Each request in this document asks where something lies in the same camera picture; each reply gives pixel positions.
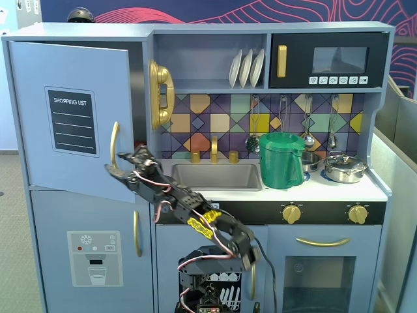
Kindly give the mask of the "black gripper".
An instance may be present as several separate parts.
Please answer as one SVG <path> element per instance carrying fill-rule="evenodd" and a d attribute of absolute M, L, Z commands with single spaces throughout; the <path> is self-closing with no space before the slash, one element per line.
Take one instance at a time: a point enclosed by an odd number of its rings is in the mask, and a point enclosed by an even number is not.
<path fill-rule="evenodd" d="M 152 204 L 176 204 L 172 187 L 160 173 L 161 164 L 151 155 L 146 145 L 138 145 L 133 153 L 117 153 L 123 160 L 134 165 L 132 171 L 122 171 L 111 164 L 105 164 L 106 171 L 137 196 Z"/>

